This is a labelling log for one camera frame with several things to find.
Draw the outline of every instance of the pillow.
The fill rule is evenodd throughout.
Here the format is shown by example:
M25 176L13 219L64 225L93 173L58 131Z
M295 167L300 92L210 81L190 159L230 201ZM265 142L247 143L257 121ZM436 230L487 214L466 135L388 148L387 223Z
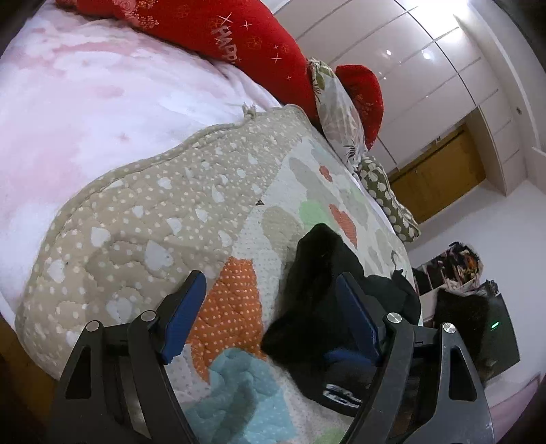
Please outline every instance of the pillow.
M99 17L117 17L155 37L244 71L283 103L318 122L307 59L260 0L57 0Z
M398 238L403 242L413 242L421 235L413 214L402 205L390 188L385 169L371 155L365 156L359 166L362 185L376 200L389 218Z
M309 64L324 137L349 171L356 171L367 152L358 111L328 65L314 59Z
M349 94L364 125L366 146L373 146L383 119L383 97L377 77L362 65L339 65L339 81Z

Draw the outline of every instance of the quilted bedspread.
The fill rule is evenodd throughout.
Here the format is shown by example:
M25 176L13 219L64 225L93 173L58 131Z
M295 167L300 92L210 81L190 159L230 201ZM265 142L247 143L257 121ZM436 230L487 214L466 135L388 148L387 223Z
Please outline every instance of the quilted bedspread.
M167 367L199 442L338 442L352 418L304 398L259 349L296 244L317 223L342 236L366 274L402 268L411 279L401 241L302 110L247 110L242 124L202 130L67 202L41 246L17 333L58 378L87 322L126 323L202 270L207 298Z

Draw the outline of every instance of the floral pillow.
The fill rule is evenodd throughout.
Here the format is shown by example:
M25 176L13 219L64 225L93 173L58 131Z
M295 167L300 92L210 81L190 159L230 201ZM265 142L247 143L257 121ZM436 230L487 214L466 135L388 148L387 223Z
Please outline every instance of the floral pillow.
M389 218L398 238L403 242L413 242L421 231L413 214L402 205L390 188L385 169L373 156L365 156L359 166L358 175L362 185L376 200Z
M349 171L356 171L367 153L360 115L334 71L319 60L309 64L324 136Z

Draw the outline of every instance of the wooden cabinet door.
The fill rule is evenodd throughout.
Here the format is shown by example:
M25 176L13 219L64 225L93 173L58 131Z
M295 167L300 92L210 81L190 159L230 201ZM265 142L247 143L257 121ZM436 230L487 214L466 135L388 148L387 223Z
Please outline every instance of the wooden cabinet door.
M421 223L464 196L485 179L485 170L468 131L398 177L391 187Z

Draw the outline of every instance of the red pillow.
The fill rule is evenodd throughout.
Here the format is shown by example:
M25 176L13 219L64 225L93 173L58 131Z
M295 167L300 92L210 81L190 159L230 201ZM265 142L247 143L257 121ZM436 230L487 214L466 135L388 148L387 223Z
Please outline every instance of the red pillow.
M366 146L377 138L383 119L383 97L375 74L362 65L339 65L336 76L353 101L364 126Z
M260 0L57 0L239 67L318 122L307 59Z

